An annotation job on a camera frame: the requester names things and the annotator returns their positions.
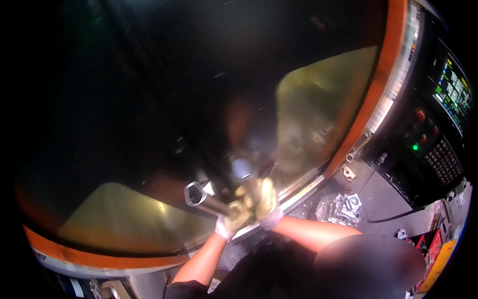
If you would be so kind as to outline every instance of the control panel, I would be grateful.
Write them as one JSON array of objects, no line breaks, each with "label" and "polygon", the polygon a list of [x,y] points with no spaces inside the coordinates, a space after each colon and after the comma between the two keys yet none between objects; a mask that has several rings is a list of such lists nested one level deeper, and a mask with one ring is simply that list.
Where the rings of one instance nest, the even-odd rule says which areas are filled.
[{"label": "control panel", "polygon": [[425,155],[425,159],[445,186],[463,173],[463,168],[445,137]]},{"label": "control panel", "polygon": [[422,157],[438,141],[439,128],[423,107],[414,110],[414,117],[409,116],[403,120],[408,124],[398,129],[396,134],[414,155]]},{"label": "control panel", "polygon": [[[376,165],[376,172],[413,208],[446,198],[462,184],[467,172],[464,143],[471,137],[468,122],[474,106],[473,85],[439,39],[436,23],[426,18],[412,71],[360,155]],[[387,158],[377,166],[384,153]]]}]

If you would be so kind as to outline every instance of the keypad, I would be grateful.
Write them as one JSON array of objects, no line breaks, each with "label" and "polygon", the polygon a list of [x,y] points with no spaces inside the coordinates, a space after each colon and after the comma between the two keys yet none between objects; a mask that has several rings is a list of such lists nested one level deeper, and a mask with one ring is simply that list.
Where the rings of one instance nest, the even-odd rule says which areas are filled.
[{"label": "keypad", "polygon": [[425,155],[425,159],[444,185],[451,183],[463,172],[460,162],[446,139],[441,139],[440,142]]}]

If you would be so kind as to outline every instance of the work glove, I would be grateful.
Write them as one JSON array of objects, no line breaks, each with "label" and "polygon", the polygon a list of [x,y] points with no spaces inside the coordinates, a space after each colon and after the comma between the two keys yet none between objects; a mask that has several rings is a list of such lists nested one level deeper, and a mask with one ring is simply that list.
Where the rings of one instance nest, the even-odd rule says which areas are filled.
[{"label": "work glove", "polygon": [[279,209],[279,202],[271,178],[266,177],[262,180],[261,189],[262,197],[256,207],[256,219],[262,229],[270,231],[279,224],[284,213]]},{"label": "work glove", "polygon": [[226,240],[232,240],[237,232],[246,224],[251,218],[252,213],[247,209],[244,202],[235,200],[229,204],[231,216],[219,215],[216,221],[215,233]]}]

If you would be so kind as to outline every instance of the display screen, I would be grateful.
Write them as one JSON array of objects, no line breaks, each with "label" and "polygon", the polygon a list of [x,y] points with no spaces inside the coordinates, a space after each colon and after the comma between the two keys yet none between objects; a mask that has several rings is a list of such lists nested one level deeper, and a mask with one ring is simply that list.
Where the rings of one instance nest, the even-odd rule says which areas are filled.
[{"label": "display screen", "polygon": [[463,135],[463,127],[471,111],[471,90],[460,66],[448,54],[434,97],[446,109],[456,128]]}]

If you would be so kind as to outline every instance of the glass window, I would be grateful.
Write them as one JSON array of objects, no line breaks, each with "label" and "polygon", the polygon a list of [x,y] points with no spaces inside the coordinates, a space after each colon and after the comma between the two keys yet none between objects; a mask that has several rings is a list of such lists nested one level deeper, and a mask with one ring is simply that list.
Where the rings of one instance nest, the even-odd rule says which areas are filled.
[{"label": "glass window", "polygon": [[214,219],[188,210],[184,187],[211,180],[229,202],[233,155],[279,190],[331,158],[386,16],[386,0],[63,1],[31,52],[38,97],[22,107],[15,177],[26,225],[117,255],[201,244]]}]

